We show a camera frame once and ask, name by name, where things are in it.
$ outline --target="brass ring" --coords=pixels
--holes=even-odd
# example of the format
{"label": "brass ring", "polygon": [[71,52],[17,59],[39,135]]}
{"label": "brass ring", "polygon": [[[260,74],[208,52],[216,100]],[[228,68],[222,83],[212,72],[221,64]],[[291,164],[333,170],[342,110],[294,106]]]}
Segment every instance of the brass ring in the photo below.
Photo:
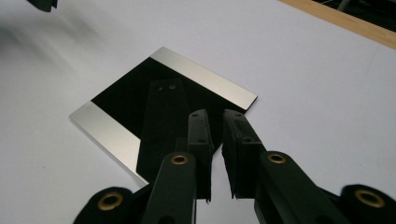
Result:
{"label": "brass ring", "polygon": [[189,158],[187,158],[186,156],[183,155],[176,155],[174,157],[172,157],[171,162],[175,165],[182,165],[185,164],[189,161]]}
{"label": "brass ring", "polygon": [[117,206],[119,206],[122,203],[122,200],[123,200],[123,197],[120,193],[118,193],[116,191],[109,192],[109,193],[105,194],[105,196],[103,196],[100,199],[100,201],[98,203],[98,207],[102,211],[113,210],[114,208],[116,208]]}
{"label": "brass ring", "polygon": [[286,162],[286,158],[284,156],[282,156],[280,154],[276,154],[276,153],[268,155],[268,160],[270,160],[273,163],[278,163],[278,164]]}
{"label": "brass ring", "polygon": [[355,191],[355,197],[366,205],[380,208],[385,206],[385,201],[376,193],[366,190],[366,189],[358,189]]}

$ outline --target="white table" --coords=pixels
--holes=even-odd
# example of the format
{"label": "white table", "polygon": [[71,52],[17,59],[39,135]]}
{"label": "white table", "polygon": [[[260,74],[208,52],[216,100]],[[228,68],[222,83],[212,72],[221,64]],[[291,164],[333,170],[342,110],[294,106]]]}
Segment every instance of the white table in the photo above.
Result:
{"label": "white table", "polygon": [[[277,1],[0,1],[0,223],[72,223],[97,191],[137,190],[68,116],[165,46],[259,95],[268,150],[319,186],[396,198],[396,51]],[[223,159],[197,223],[258,223]]]}

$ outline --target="metallic strip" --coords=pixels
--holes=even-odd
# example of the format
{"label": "metallic strip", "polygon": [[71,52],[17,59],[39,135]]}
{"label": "metallic strip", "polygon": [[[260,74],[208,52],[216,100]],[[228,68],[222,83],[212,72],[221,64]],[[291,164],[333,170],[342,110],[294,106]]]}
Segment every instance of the metallic strip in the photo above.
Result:
{"label": "metallic strip", "polygon": [[201,84],[245,110],[248,110],[257,98],[254,93],[220,77],[170,49],[161,48],[153,53],[150,58]]}
{"label": "metallic strip", "polygon": [[131,170],[141,181],[145,184],[148,183],[136,172],[140,146],[138,137],[130,133],[91,101],[71,114],[70,119]]}

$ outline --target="wooden strip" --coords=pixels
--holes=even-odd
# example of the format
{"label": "wooden strip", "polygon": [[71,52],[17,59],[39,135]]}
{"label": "wooden strip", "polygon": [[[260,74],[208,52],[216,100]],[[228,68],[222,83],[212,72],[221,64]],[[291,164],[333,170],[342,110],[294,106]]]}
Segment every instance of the wooden strip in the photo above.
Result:
{"label": "wooden strip", "polygon": [[280,0],[304,12],[396,49],[396,33],[311,0]]}

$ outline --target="silver strip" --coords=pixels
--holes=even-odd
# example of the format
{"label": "silver strip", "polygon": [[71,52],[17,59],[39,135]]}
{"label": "silver strip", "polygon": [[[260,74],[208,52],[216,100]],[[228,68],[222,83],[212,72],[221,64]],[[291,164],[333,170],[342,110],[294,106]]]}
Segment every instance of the silver strip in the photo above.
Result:
{"label": "silver strip", "polygon": [[145,184],[148,182],[136,172],[140,139],[130,133],[99,106],[89,101],[70,115],[102,147],[131,170]]}
{"label": "silver strip", "polygon": [[243,89],[230,80],[220,77],[170,49],[161,48],[153,53],[150,58],[201,84],[245,110],[248,110],[257,98],[256,94]]}

